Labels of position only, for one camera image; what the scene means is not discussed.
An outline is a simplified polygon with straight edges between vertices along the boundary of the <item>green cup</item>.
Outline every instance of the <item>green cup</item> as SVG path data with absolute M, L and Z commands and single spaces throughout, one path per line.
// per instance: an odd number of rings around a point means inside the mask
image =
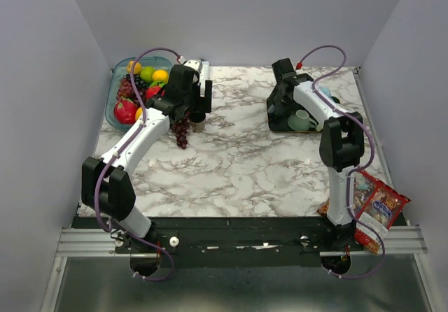
M 288 126 L 295 132 L 308 132 L 317 127 L 317 122 L 310 118 L 306 111 L 296 111 L 288 118 Z

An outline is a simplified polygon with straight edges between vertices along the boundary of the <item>green apple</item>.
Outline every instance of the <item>green apple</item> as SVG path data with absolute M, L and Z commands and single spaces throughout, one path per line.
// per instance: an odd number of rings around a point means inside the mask
M 151 83 L 153 82 L 153 74 L 155 72 L 154 67 L 151 66 L 147 66 L 141 69 L 140 72 L 140 78 L 145 82 L 145 83 Z

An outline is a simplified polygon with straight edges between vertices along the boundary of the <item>metal floor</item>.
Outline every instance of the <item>metal floor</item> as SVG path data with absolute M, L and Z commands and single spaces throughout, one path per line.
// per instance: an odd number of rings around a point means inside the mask
M 350 274 L 379 261 L 352 259 Z M 388 255 L 381 270 L 359 281 L 323 269 L 178 269 L 162 283 L 132 278 L 129 259 L 72 258 L 57 301 L 60 312 L 319 312 L 430 311 L 412 255 Z

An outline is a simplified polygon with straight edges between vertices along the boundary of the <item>metal rail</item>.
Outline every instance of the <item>metal rail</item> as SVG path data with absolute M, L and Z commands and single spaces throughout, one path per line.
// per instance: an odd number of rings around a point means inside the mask
M 420 227 L 392 227 L 385 238 L 386 254 L 424 254 L 426 244 Z M 322 252 L 321 256 L 341 255 L 340 252 Z M 352 252 L 352 255 L 371 255 L 368 251 Z M 149 254 L 117 254 L 114 240 L 100 229 L 63 229 L 56 257 L 156 257 Z

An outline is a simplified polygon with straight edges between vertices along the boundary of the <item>snack bag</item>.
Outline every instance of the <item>snack bag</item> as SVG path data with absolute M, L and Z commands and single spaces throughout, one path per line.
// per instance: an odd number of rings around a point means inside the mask
M 410 200 L 398 194 L 382 181 L 365 171 L 356 172 L 353 190 L 353 213 L 383 239 L 395 222 L 401 210 Z M 317 210 L 326 216 L 329 201 Z M 356 225 L 355 240 L 370 252 L 377 254 L 379 240 L 376 235 L 362 225 Z

